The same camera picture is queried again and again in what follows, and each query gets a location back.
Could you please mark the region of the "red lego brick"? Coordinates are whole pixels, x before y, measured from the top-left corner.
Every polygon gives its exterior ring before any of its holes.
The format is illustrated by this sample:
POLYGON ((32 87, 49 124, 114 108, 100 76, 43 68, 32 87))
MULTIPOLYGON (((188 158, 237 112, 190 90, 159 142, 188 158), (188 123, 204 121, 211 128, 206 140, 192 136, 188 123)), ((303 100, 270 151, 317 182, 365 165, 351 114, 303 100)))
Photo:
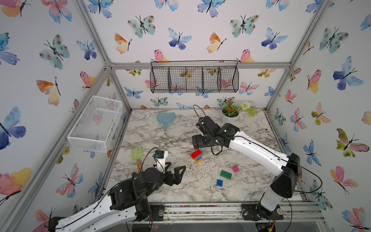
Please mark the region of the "red lego brick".
POLYGON ((194 151, 190 156, 193 160, 196 160, 199 157, 201 157, 202 155, 203 155, 203 152, 200 149, 198 149, 198 150, 194 151))

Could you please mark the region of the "light blue long lego brick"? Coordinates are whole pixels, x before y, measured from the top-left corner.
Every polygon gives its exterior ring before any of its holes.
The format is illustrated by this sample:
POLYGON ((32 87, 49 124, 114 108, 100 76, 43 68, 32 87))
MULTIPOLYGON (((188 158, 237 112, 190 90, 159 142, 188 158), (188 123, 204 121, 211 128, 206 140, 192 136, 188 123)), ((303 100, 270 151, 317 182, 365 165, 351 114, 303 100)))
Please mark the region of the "light blue long lego brick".
POLYGON ((199 161, 202 159, 203 153, 201 153, 198 157, 195 158, 195 161, 199 161))

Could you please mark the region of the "pink small lego brick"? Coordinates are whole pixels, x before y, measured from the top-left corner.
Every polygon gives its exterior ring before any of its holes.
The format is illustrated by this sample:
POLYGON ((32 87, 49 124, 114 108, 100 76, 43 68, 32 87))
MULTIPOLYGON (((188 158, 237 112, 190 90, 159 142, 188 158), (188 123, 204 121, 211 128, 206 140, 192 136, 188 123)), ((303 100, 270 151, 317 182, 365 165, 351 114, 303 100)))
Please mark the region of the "pink small lego brick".
POLYGON ((232 167, 234 173, 238 173, 240 171, 239 166, 235 165, 232 167))

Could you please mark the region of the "green lego brick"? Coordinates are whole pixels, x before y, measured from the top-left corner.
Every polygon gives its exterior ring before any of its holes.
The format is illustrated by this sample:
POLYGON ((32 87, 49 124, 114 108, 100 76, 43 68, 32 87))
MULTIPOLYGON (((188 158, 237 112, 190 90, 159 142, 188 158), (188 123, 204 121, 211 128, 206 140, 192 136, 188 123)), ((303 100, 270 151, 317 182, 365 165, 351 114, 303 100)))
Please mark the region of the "green lego brick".
POLYGON ((220 173, 220 176, 225 178, 225 179, 231 180, 232 173, 229 173, 227 171, 222 170, 221 173, 220 173))

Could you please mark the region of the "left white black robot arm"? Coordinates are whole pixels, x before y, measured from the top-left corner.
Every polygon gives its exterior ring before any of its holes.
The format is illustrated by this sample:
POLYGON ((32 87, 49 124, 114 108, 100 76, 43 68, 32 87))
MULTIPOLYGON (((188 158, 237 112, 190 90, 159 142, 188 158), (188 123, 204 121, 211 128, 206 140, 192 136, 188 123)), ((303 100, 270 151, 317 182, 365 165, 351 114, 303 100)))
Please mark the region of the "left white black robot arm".
POLYGON ((53 217, 44 224, 49 232, 100 232, 122 222, 151 220, 148 196, 162 185, 179 185, 185 166, 173 172, 148 168, 113 186, 100 200, 68 217, 53 217))

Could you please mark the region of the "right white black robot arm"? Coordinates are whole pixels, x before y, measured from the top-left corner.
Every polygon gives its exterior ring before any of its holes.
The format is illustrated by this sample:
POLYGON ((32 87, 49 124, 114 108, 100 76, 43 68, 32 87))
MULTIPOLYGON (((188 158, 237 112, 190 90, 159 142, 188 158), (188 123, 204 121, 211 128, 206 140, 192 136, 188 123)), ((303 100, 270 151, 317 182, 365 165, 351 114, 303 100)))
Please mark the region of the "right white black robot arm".
POLYGON ((192 169, 197 180, 190 186, 201 201, 258 201, 273 204, 281 199, 270 188, 291 162, 282 153, 266 117, 239 119, 229 148, 219 155, 207 152, 192 169))

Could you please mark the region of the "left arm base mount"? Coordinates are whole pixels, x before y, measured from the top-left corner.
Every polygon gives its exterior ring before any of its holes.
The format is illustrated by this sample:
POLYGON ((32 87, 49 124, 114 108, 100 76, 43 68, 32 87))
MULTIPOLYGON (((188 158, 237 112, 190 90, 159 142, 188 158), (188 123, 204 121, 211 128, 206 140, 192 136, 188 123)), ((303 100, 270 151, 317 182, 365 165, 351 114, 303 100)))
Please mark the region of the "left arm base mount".
POLYGON ((137 204, 136 212, 132 221, 163 221, 165 205, 159 204, 137 204))

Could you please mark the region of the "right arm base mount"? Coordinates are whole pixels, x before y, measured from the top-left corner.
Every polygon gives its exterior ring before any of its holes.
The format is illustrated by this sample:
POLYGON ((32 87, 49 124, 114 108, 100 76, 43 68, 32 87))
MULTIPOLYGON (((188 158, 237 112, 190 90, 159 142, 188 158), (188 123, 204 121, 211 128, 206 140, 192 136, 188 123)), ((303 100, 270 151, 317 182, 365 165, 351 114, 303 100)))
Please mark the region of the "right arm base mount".
POLYGON ((266 220, 283 220, 283 211, 279 205, 276 206, 275 210, 269 211, 264 208, 261 204, 249 203, 242 204, 242 217, 244 220, 259 221, 261 219, 266 220))

